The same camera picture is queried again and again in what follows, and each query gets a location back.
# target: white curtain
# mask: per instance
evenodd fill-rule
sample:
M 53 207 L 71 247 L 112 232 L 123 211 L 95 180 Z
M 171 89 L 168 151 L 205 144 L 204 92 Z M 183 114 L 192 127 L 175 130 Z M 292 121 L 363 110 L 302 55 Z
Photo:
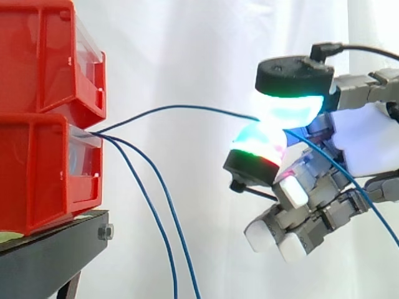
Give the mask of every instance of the white curtain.
M 314 42 L 385 45 L 362 27 L 370 25 L 372 6 L 378 2 L 385 1 L 75 0 L 81 20 L 107 53 L 108 117 L 98 127 L 176 103 L 252 113 L 249 95 L 261 60 L 307 55 Z M 384 27 L 383 23 L 371 25 L 373 33 Z M 380 37 L 391 45 L 391 36 Z M 348 54 L 329 63 L 337 74 L 349 72 L 349 67 L 364 70 L 356 58 L 349 64 Z M 277 248 L 265 254 L 252 252 L 243 229 L 271 203 L 231 192 L 230 175 L 222 169 L 231 140 L 245 124 L 215 113 L 170 110 L 110 132 L 140 147 L 164 175 L 202 298 L 398 298 L 397 250 L 372 213 L 328 236 L 294 265 L 287 265 Z M 292 149 L 286 162 L 298 154 L 298 149 Z M 138 156 L 130 157 L 169 235 L 179 296 L 194 298 L 160 185 Z M 84 268 L 78 298 L 172 298 L 160 233 L 132 175 L 111 145 L 105 146 L 104 167 L 101 208 L 110 209 L 115 238 Z M 396 209 L 384 210 L 390 222 L 397 218 Z

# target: blue cable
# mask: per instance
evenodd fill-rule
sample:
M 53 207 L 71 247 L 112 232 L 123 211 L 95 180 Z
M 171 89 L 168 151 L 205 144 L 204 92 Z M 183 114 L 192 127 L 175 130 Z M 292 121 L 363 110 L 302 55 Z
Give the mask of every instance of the blue cable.
M 184 253 L 185 253 L 185 257 L 186 257 L 186 261 L 187 261 L 187 266 L 188 266 L 188 269 L 189 269 L 189 271 L 190 271 L 191 282 L 192 282 L 192 284 L 193 284 L 193 288 L 194 288 L 194 291 L 195 291 L 195 296 L 196 296 L 197 299 L 201 299 L 201 295 L 200 295 L 200 291 L 199 291 L 200 289 L 198 288 L 198 284 L 197 284 L 196 277 L 195 277 L 194 266 L 193 266 L 193 263 L 191 262 L 191 257 L 190 257 L 190 253 L 188 252 L 186 240 L 185 240 L 183 231 L 182 231 L 182 229 L 181 229 L 181 226 L 180 226 L 180 223 L 179 223 L 179 218 L 178 218 L 177 213 L 176 213 L 176 211 L 175 211 L 175 207 L 174 207 L 174 205 L 173 205 L 173 200 L 172 200 L 172 198 L 171 198 L 171 196 L 170 196 L 170 192 L 169 192 L 169 190 L 168 190 L 168 188 L 167 188 L 167 186 L 166 186 L 166 184 L 165 184 L 165 181 L 164 181 L 163 178 L 162 178 L 161 172 L 158 170 L 158 168 L 157 168 L 157 166 L 155 165 L 155 163 L 154 163 L 143 151 L 141 151 L 141 150 L 140 150 L 139 148 L 137 148 L 136 146 L 132 145 L 131 143 L 129 143 L 129 142 L 127 142 L 126 140 L 123 140 L 123 139 L 121 139 L 121 138 L 117 138 L 117 137 L 109 136 L 109 135 L 103 135 L 103 136 L 106 136 L 106 137 L 108 137 L 108 138 L 110 138 L 110 139 L 112 139 L 112 140 L 114 140 L 114 141 L 123 143 L 124 145 L 126 145 L 126 146 L 128 146 L 129 148 L 133 149 L 133 150 L 136 151 L 141 157 L 143 157 L 143 158 L 145 159 L 145 161 L 147 161 L 147 163 L 148 163 L 148 164 L 152 167 L 152 169 L 154 170 L 156 176 L 158 177 L 159 182 L 160 182 L 161 185 L 162 185 L 162 189 L 163 189 L 163 192 L 165 193 L 166 199 L 167 199 L 167 201 L 168 201 L 169 209 L 170 209 L 170 212 L 171 212 L 171 214 L 172 214 L 173 221 L 175 222 L 175 226 L 176 226 L 176 229 L 177 229 L 179 238 L 180 238 L 181 246 L 182 246 L 183 251 L 184 251 Z
M 229 115 L 229 116 L 234 116 L 234 117 L 238 117 L 238 118 L 243 118 L 245 120 L 254 120 L 254 121 L 259 121 L 256 117 L 253 117 L 251 115 L 245 115 L 245 114 L 240 114 L 240 113 L 235 113 L 235 112 L 230 112 L 230 111 L 226 111 L 226 110 L 222 110 L 222 109 L 217 109 L 217 108 L 212 108 L 212 107 L 207 107 L 207 106 L 198 106 L 198 105 L 169 105 L 169 106 L 162 106 L 162 107 L 158 107 L 155 109 L 151 109 L 148 110 L 146 112 L 143 112 L 139 115 L 136 115 L 134 117 L 131 117 L 127 120 L 121 121 L 120 123 L 116 123 L 112 126 L 109 126 L 107 128 L 104 128 L 102 130 L 97 131 L 97 133 L 105 133 L 107 131 L 110 131 L 112 129 L 118 128 L 119 126 L 123 126 L 126 125 L 127 123 L 131 123 L 132 121 L 135 121 L 143 116 L 158 112 L 158 111 L 162 111 L 162 110 L 168 110 L 168 109 L 175 109 L 175 108 L 187 108 L 187 109 L 197 109 L 197 110 L 206 110 L 206 111 L 211 111 L 211 112 L 217 112 L 217 113 L 221 113 L 221 114 L 225 114 L 225 115 Z
M 173 109 L 173 108 L 188 108 L 188 109 L 199 109 L 199 110 L 206 110 L 206 111 L 211 111 L 211 112 L 217 112 L 217 113 L 222 113 L 225 115 L 229 115 L 229 116 L 234 116 L 234 117 L 238 117 L 238 118 L 243 118 L 246 120 L 252 120 L 252 121 L 259 121 L 259 119 L 250 116 L 250 115 L 244 115 L 244 114 L 240 114 L 240 113 L 235 113 L 235 112 L 229 112 L 226 110 L 222 110 L 222 109 L 218 109 L 218 108 L 212 108 L 212 107 L 207 107 L 207 106 L 197 106 L 197 105 L 169 105 L 169 106 L 163 106 L 163 107 L 158 107 L 155 109 L 151 109 L 148 110 L 146 112 L 143 112 L 139 115 L 136 115 L 132 118 L 129 118 L 125 121 L 121 121 L 120 123 L 117 123 L 115 125 L 109 126 L 105 129 L 102 129 L 100 131 L 98 131 L 98 133 L 102 133 L 102 132 L 106 132 L 109 130 L 112 130 L 114 128 L 118 128 L 119 126 L 123 126 L 126 125 L 127 123 L 130 123 L 134 120 L 137 120 L 143 116 L 158 112 L 158 111 L 162 111 L 162 110 L 167 110 L 167 109 Z M 399 247 L 399 240 L 398 237 L 396 236 L 396 234 L 394 233 L 394 231 L 392 230 L 392 228 L 389 226 L 388 222 L 385 220 L 385 218 L 381 215 L 381 213 L 378 211 L 378 209 L 375 207 L 374 203 L 372 202 L 372 200 L 369 198 L 369 196 L 367 195 L 367 193 L 360 187 L 360 185 L 356 182 L 356 180 L 346 171 L 344 170 L 343 167 L 341 167 L 341 165 L 337 164 L 330 156 L 328 156 L 327 154 L 325 154 L 319 147 L 317 147 L 315 144 L 313 144 L 312 142 L 310 142 L 309 140 L 305 139 L 304 137 L 295 134 L 293 131 L 290 130 L 285 130 L 285 132 L 288 135 L 293 136 L 294 138 L 297 138 L 303 142 L 305 142 L 308 146 L 310 146 L 311 148 L 313 148 L 314 150 L 318 151 L 323 157 L 325 157 L 326 159 L 329 160 L 330 163 L 332 163 L 332 165 L 334 165 L 334 167 L 336 167 L 340 172 L 342 172 L 342 174 L 344 174 L 344 176 L 355 185 L 356 189 L 359 191 L 359 193 L 364 197 L 364 199 L 367 201 L 367 203 L 369 204 L 369 206 L 372 208 L 372 210 L 374 211 L 374 213 L 377 215 L 377 217 L 381 220 L 382 224 L 385 226 L 385 228 L 387 229 L 387 231 L 390 233 L 390 235 L 393 237 L 393 240 L 395 241 L 395 243 L 397 244 L 397 246 Z
M 382 224 L 385 226 L 385 228 L 387 229 L 387 231 L 390 233 L 390 235 L 392 236 L 393 240 L 395 241 L 395 243 L 397 244 L 397 246 L 399 247 L 399 239 L 397 237 L 397 235 L 395 234 L 395 232 L 393 231 L 393 229 L 390 227 L 390 225 L 388 224 L 388 222 L 385 220 L 385 218 L 381 215 L 380 211 L 377 209 L 377 207 L 375 206 L 375 204 L 373 203 L 373 201 L 369 198 L 369 196 L 367 195 L 367 193 L 363 190 L 362 187 L 360 187 L 360 185 L 356 182 L 356 180 L 353 178 L 353 176 L 351 176 L 346 170 L 344 170 L 343 167 L 341 167 L 341 165 L 339 165 L 337 162 L 335 162 L 329 155 L 327 155 L 325 152 L 323 152 L 317 145 L 315 145 L 313 142 L 307 140 L 306 138 L 303 138 L 302 136 L 299 136 L 298 134 L 295 134 L 294 132 L 292 132 L 291 130 L 285 130 L 285 132 L 287 134 L 290 134 L 291 136 L 298 138 L 299 140 L 301 140 L 302 142 L 306 143 L 308 146 L 310 146 L 313 150 L 317 151 L 319 154 L 321 154 L 323 157 L 325 157 L 327 160 L 329 160 L 329 162 L 335 167 L 337 168 L 352 184 L 355 185 L 357 191 L 359 191 L 361 193 L 361 195 L 364 197 L 364 199 L 367 201 L 368 205 L 372 208 L 372 210 L 374 211 L 374 213 L 377 215 L 377 217 L 381 220 Z
M 147 191 L 144 188 L 142 180 L 138 176 L 137 172 L 134 170 L 133 165 L 130 162 L 128 156 L 126 155 L 124 150 L 120 147 L 120 145 L 118 145 L 118 143 L 116 141 L 114 141 L 113 139 L 111 139 L 110 137 L 105 136 L 105 135 L 101 135 L 101 134 L 98 134 L 98 133 L 92 133 L 92 134 L 111 142 L 114 145 L 114 147 L 116 147 L 119 150 L 120 154 L 123 156 L 124 160 L 126 161 L 130 171 L 132 172 L 133 176 L 135 177 L 135 179 L 137 181 L 137 184 L 139 185 L 139 187 L 140 187 L 140 189 L 141 189 L 141 191 L 142 191 L 142 193 L 144 195 L 144 198 L 147 201 L 148 206 L 150 207 L 150 210 L 151 210 L 151 212 L 152 212 L 152 214 L 154 216 L 155 222 L 156 222 L 156 224 L 157 224 L 157 226 L 158 226 L 158 228 L 159 228 L 159 230 L 161 232 L 163 241 L 165 243 L 165 247 L 166 247 L 166 250 L 168 252 L 169 263 L 170 263 L 170 268 L 171 268 L 171 272 L 172 272 L 172 278 L 173 278 L 173 298 L 177 299 L 178 298 L 177 274 L 176 274 L 175 261 L 173 260 L 173 253 L 172 253 L 172 250 L 171 250 L 171 247 L 170 247 L 169 239 L 168 239 L 168 236 L 166 235 L 166 232 L 165 232 L 165 230 L 163 228 L 161 219 L 159 218 L 158 213 L 156 212 L 156 209 L 154 208 L 154 205 L 152 204 L 151 199 L 148 196 L 148 193 L 147 193 Z

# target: red storage drawer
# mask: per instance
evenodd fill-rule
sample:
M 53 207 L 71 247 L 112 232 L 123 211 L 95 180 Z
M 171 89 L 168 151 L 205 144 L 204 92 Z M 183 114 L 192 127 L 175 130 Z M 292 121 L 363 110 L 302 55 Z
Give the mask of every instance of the red storage drawer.
M 0 115 L 0 232 L 29 235 L 101 204 L 102 140 L 51 114 Z
M 0 0 L 0 113 L 105 119 L 105 55 L 70 0 Z

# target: green light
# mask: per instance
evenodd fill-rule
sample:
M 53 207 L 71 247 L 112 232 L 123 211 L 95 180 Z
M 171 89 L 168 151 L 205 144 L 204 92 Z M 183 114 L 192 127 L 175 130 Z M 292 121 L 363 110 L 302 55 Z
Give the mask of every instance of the green light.
M 282 129 L 264 123 L 252 123 L 240 132 L 231 149 L 263 157 L 280 166 L 286 144 L 287 137 Z
M 256 116 L 282 129 L 299 128 L 309 125 L 320 112 L 324 97 L 309 95 L 296 98 L 279 98 L 264 95 L 257 90 L 252 100 Z

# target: black cable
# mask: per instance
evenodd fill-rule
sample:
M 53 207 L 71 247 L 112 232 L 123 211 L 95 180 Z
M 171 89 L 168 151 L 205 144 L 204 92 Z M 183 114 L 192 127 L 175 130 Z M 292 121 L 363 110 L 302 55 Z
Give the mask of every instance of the black cable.
M 364 52 L 370 52 L 399 61 L 399 55 L 378 48 L 369 47 L 366 45 L 342 45 L 342 50 L 359 50 Z
M 248 188 L 248 187 L 245 187 L 245 188 L 244 188 L 244 191 L 246 191 L 246 192 L 248 192 L 248 193 L 252 193 L 252 194 L 254 194 L 254 195 L 258 195 L 258 196 L 261 196 L 261 197 L 265 197 L 265 198 L 267 198 L 267 199 L 270 199 L 271 201 L 279 201 L 279 200 L 277 199 L 276 196 L 273 196 L 273 195 L 268 194 L 268 193 L 264 193 L 264 192 L 262 192 L 262 191 L 258 191 L 258 190 L 251 189 L 251 188 Z
M 385 50 L 369 47 L 367 45 L 350 45 L 350 44 L 344 45 L 341 44 L 340 42 L 324 42 L 322 44 L 314 44 L 312 46 L 310 58 L 312 60 L 324 63 L 327 57 L 334 56 L 338 53 L 341 53 L 344 50 L 364 51 L 364 52 L 382 55 L 394 59 L 396 61 L 399 61 L 399 55 L 396 55 L 394 53 Z

